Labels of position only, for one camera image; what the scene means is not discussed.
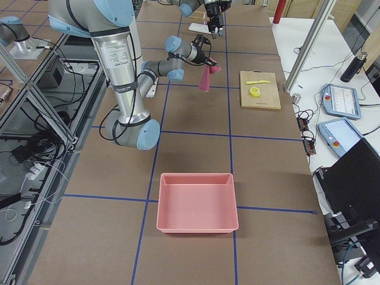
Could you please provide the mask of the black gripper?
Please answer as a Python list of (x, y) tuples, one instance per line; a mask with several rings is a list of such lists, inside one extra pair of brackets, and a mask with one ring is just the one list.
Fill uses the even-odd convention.
[(197, 55), (195, 57), (195, 63), (197, 65), (209, 65), (216, 66), (217, 62), (211, 59), (202, 49), (197, 50)]
[(225, 0), (206, 0), (204, 1), (207, 17), (210, 18), (207, 22), (208, 30), (213, 39), (216, 39), (216, 28), (218, 36), (223, 36), (224, 17), (218, 16), (231, 7), (231, 1)]

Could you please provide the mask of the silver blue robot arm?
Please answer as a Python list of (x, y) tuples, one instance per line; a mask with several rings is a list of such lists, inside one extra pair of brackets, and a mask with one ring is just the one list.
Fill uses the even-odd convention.
[(213, 39), (223, 36), (225, 26), (223, 13), (227, 11), (232, 1), (219, 0), (183, 0), (183, 1), (157, 1), (161, 5), (174, 5), (179, 8), (186, 18), (192, 16), (202, 5), (205, 8), (205, 17), (202, 17), (204, 24), (192, 23), (189, 30), (197, 33), (209, 34)]
[(181, 81), (185, 64), (217, 64), (195, 42), (170, 36), (165, 44), (168, 59), (144, 62), (138, 72), (132, 1), (49, 1), (48, 7), (53, 29), (91, 39), (118, 103), (106, 122), (106, 139), (117, 145), (150, 150), (157, 144), (160, 124), (143, 105), (157, 78)]

